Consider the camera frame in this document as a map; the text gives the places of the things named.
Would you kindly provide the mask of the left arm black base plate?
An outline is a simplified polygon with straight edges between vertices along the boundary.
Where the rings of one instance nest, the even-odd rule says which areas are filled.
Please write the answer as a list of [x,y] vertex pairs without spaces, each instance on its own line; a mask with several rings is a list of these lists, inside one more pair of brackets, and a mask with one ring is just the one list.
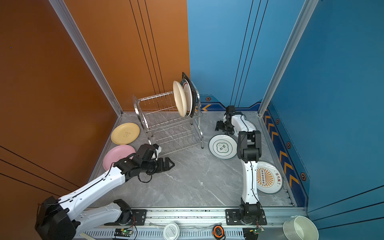
[[136,209],[122,212],[122,215],[116,222],[106,223],[104,226],[144,226],[147,216],[147,210]]

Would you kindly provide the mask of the steel wire dish rack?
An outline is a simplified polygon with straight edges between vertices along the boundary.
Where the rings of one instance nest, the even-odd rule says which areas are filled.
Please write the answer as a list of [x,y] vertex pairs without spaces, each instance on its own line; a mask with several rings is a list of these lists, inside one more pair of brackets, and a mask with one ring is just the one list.
[[161,154],[167,155],[193,146],[204,148],[200,101],[197,101],[191,117],[180,116],[172,91],[141,99],[133,96],[133,103],[149,144],[159,145]]

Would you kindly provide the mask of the white plate green red rim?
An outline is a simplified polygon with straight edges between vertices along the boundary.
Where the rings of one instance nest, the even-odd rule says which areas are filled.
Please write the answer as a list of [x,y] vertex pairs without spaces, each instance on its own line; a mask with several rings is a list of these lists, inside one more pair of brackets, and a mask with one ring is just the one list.
[[182,79],[181,81],[185,96],[186,96],[186,101],[187,101],[187,107],[186,107],[186,117],[189,116],[192,112],[192,102],[193,102],[193,95],[192,95],[192,90],[189,82],[186,79]]

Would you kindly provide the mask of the white plate orange sunburst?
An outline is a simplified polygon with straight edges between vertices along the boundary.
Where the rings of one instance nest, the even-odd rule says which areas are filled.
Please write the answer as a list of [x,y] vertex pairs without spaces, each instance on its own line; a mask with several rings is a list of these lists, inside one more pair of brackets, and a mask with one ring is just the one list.
[[283,187],[283,177],[276,166],[260,161],[257,166],[257,189],[265,194],[276,194]]

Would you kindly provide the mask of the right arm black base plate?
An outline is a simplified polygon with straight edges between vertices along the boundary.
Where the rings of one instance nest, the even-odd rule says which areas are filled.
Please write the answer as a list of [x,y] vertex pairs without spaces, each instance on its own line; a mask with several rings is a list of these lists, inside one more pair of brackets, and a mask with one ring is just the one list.
[[263,211],[259,216],[243,216],[242,217],[239,209],[226,209],[225,215],[226,215],[226,224],[228,226],[240,226],[240,225],[266,226],[268,224],[267,218]]

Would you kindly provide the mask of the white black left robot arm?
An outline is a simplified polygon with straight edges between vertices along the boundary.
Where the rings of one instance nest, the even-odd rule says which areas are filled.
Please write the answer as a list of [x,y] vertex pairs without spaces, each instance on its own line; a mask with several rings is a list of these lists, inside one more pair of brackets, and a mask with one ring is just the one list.
[[172,169],[175,163],[168,157],[161,158],[161,151],[157,144],[143,144],[138,152],[113,162],[105,173],[83,187],[58,199],[47,198],[38,208],[35,230],[43,240],[72,240],[104,224],[133,225],[131,207],[122,199],[93,210],[88,207],[140,173],[152,176]]

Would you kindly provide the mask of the pink round plate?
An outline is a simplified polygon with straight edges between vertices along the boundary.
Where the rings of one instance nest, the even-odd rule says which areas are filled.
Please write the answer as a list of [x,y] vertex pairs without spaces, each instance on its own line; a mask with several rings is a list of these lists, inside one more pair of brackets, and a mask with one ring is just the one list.
[[111,168],[112,163],[116,163],[120,159],[126,158],[128,155],[135,152],[136,150],[130,145],[120,145],[112,148],[103,159],[104,169],[108,171]]

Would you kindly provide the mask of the black floral square plate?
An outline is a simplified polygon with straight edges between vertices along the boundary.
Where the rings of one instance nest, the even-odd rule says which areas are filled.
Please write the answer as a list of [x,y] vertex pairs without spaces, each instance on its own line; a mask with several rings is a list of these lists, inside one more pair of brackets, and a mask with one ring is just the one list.
[[186,79],[189,82],[190,86],[191,86],[192,95],[193,95],[193,102],[192,102],[192,106],[193,107],[192,107],[191,114],[189,116],[187,116],[187,117],[193,118],[193,117],[195,117],[195,116],[197,116],[198,114],[201,113],[200,95],[199,95],[198,90],[197,90],[196,86],[194,85],[194,83],[189,79],[187,74],[184,73],[184,72],[182,72],[182,79]]

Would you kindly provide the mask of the cream round plate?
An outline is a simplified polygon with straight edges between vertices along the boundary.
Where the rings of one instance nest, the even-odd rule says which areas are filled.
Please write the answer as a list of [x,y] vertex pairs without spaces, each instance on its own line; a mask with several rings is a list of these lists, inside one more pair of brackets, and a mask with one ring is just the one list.
[[178,109],[179,114],[183,118],[187,114],[187,100],[182,85],[177,81],[173,82],[173,92],[176,107]]

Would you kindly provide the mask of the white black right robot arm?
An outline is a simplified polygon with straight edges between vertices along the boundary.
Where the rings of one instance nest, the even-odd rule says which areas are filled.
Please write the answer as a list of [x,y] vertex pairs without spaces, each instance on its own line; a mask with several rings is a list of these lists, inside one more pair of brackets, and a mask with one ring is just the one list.
[[257,193],[257,167],[262,156],[261,132],[234,106],[226,107],[222,121],[216,124],[222,130],[219,139],[210,141],[211,153],[222,160],[234,154],[241,160],[243,193],[239,206],[240,220],[245,225],[266,225],[267,219]]

